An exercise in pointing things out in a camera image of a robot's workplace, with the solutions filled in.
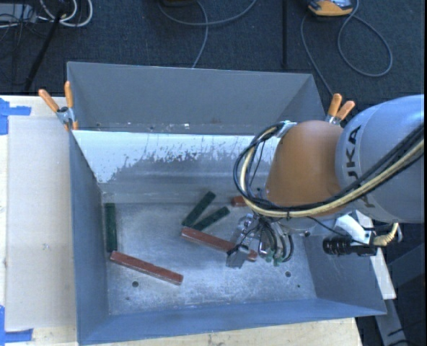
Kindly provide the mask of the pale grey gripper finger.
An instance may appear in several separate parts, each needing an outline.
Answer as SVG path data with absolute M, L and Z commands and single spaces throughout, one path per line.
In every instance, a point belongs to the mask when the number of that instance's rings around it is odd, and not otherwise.
M 229 257 L 249 257 L 250 256 L 250 248 L 244 244 L 238 244 L 233 246 L 228 252 L 227 255 Z
M 226 266 L 234 269 L 240 269 L 248 261 L 248 256 L 229 255 L 226 259 Z

